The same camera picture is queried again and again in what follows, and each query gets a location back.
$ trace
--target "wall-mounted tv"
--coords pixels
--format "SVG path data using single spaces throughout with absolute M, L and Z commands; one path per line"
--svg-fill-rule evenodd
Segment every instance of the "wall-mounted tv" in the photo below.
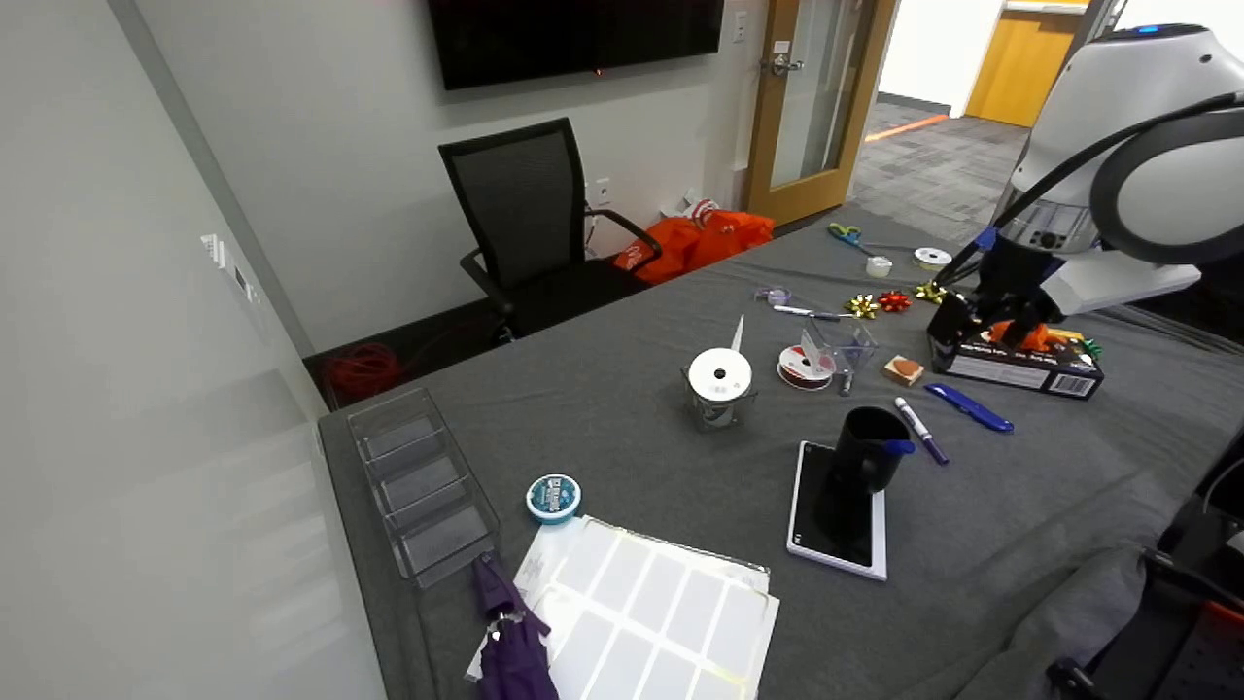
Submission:
M 721 0 L 426 0 L 445 88 L 714 55 Z

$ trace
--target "door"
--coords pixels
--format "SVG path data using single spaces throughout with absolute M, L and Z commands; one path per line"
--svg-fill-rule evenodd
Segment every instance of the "door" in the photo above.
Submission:
M 1029 129 L 1076 40 L 1082 7 L 1003 12 L 983 55 L 966 115 Z
M 899 0 L 775 0 L 746 211 L 776 220 L 846 199 Z

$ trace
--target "red object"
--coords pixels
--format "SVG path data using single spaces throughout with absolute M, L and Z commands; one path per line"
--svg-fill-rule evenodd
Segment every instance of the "red object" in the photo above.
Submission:
M 696 217 L 661 217 L 649 224 L 649 235 L 661 244 L 661 256 L 640 263 L 635 274 L 645 285 L 661 285 L 684 274 L 692 269 L 728 261 L 743 250 L 775 240 L 775 217 L 759 217 L 746 211 L 705 211 Z M 615 256 L 623 272 L 640 261 L 645 244 L 628 244 Z
M 877 308 L 883 308 L 886 313 L 902 313 L 902 312 L 909 312 L 909 300 L 904 300 L 902 290 L 883 290 L 883 296 L 877 296 Z
M 343 401 L 365 401 L 410 378 L 410 368 L 386 343 L 337 348 L 322 371 Z

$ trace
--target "chair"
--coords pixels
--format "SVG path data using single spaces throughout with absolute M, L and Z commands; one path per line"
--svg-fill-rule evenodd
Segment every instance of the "chair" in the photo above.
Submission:
M 610 217 L 645 240 L 640 263 L 658 261 L 661 244 L 615 211 L 585 211 L 571 121 L 439 142 L 439 159 L 477 240 L 461 272 L 499 308 L 510 338 L 645 288 L 610 261 L 583 261 L 585 217 Z

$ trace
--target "white wall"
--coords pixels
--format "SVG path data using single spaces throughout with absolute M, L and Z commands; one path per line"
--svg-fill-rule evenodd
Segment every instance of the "white wall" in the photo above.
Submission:
M 1133 21 L 1203 21 L 1244 60 L 1240 0 L 1130 0 L 1119 28 Z
M 0 695 L 379 695 L 308 378 L 107 7 L 0 2 L 0 94 Z
M 444 94 L 422 0 L 134 7 L 316 348 L 477 300 L 458 272 L 474 244 L 444 138 L 567 112 L 585 178 L 610 178 L 619 211 L 649 220 L 684 190 L 728 199 L 765 15 L 762 0 L 728 0 L 710 59 Z
M 935 100 L 959 115 L 1000 12 L 1003 0 L 902 0 L 877 88 Z

